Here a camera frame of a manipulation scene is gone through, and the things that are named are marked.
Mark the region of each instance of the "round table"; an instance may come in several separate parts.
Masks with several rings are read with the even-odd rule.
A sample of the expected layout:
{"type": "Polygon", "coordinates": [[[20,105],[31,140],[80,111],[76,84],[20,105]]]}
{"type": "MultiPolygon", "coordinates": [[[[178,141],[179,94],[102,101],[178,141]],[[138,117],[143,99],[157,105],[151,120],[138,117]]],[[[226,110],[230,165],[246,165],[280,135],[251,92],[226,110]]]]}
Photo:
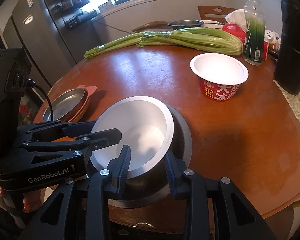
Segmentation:
{"type": "MultiPolygon", "coordinates": [[[[275,64],[268,58],[253,66],[248,80],[226,102],[205,98],[190,60],[202,51],[177,46],[130,46],[82,60],[58,83],[54,100],[82,84],[97,86],[81,121],[96,120],[112,104],[127,97],[155,97],[177,109],[191,130],[189,168],[202,176],[227,176],[268,217],[300,196],[300,123],[274,83],[275,64]]],[[[35,122],[42,121],[45,102],[35,122]]],[[[143,208],[109,206],[117,223],[153,231],[182,233],[185,201],[171,195],[143,208]]]]}

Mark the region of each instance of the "red tissue package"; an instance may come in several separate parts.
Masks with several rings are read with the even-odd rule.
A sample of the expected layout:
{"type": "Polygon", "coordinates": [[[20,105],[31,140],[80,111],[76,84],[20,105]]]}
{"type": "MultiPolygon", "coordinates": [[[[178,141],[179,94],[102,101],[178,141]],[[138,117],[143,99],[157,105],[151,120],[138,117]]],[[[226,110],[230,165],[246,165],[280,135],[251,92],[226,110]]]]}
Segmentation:
{"type": "MultiPolygon", "coordinates": [[[[238,37],[244,44],[246,39],[246,33],[237,24],[227,23],[223,25],[222,30],[238,37]]],[[[267,60],[268,47],[269,47],[269,43],[265,41],[264,50],[263,50],[263,60],[267,60]]]]}

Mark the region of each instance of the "wooden chair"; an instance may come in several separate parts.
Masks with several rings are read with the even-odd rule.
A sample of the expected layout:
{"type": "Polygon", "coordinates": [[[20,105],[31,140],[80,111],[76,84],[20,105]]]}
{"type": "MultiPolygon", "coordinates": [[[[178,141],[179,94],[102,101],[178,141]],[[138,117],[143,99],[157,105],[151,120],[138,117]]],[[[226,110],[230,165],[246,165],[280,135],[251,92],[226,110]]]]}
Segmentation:
{"type": "Polygon", "coordinates": [[[200,14],[201,20],[212,20],[218,22],[225,22],[226,15],[235,11],[234,8],[222,7],[222,6],[198,6],[198,11],[200,14]]]}
{"type": "Polygon", "coordinates": [[[164,21],[156,21],[156,22],[150,22],[147,24],[144,24],[140,27],[137,27],[133,30],[131,30],[133,33],[139,33],[148,29],[157,29],[157,28],[162,28],[168,26],[169,22],[164,22],[164,21]]]}

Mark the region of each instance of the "window sill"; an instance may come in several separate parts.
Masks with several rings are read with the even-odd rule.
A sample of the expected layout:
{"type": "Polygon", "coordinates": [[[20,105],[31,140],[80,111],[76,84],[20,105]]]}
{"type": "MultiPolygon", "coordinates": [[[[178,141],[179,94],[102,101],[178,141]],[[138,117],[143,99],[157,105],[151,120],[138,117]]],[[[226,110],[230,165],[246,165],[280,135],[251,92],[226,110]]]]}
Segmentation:
{"type": "Polygon", "coordinates": [[[138,5],[138,4],[143,4],[143,3],[147,3],[147,2],[151,2],[151,1],[157,1],[157,0],[131,0],[131,1],[127,1],[118,5],[115,5],[113,8],[107,9],[105,11],[102,11],[98,14],[98,16],[94,17],[93,19],[91,19],[92,21],[97,21],[105,16],[108,16],[110,14],[113,14],[115,12],[124,10],[126,8],[138,5]]]}

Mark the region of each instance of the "gray refrigerator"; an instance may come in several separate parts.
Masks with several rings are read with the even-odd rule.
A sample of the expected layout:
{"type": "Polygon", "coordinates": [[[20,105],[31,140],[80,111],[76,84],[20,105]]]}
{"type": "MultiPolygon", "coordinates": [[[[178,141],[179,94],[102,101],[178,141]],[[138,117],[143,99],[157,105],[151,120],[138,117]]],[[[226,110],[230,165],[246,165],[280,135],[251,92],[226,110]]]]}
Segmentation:
{"type": "Polygon", "coordinates": [[[46,92],[85,51],[102,44],[91,20],[68,29],[65,21],[81,10],[65,12],[59,4],[60,0],[19,0],[3,31],[9,48],[25,48],[32,64],[30,78],[46,92]]]}

